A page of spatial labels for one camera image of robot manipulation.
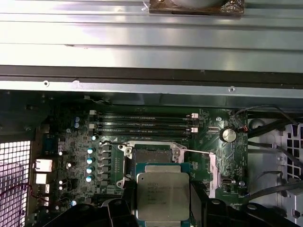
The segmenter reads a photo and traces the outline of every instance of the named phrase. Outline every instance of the ventilation grille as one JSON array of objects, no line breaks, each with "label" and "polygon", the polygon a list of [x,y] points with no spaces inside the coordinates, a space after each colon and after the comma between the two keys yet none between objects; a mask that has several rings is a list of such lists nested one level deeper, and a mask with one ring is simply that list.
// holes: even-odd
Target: ventilation grille
[{"label": "ventilation grille", "polygon": [[[299,126],[289,125],[289,127],[287,130],[289,132],[287,134],[287,151],[299,160],[300,154],[303,155],[303,124]],[[287,179],[300,178],[300,176],[301,169],[288,158]]]},{"label": "ventilation grille", "polygon": [[0,143],[0,226],[25,225],[30,141]]}]

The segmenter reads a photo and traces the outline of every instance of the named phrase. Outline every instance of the metal rail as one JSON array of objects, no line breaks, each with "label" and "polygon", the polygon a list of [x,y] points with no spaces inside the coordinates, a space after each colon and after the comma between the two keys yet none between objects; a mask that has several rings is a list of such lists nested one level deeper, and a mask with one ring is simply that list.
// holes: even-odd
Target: metal rail
[{"label": "metal rail", "polygon": [[301,0],[242,18],[150,15],[138,0],[0,1],[0,64],[303,72]]}]

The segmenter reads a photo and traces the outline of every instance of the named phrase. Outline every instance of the metal panel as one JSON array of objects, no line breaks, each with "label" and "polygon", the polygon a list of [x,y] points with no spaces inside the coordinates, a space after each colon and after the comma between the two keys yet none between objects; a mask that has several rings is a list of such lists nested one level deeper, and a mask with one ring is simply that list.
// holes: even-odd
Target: metal panel
[{"label": "metal panel", "polygon": [[246,3],[232,18],[149,15],[139,0],[1,1],[0,64],[303,72],[301,1]]}]

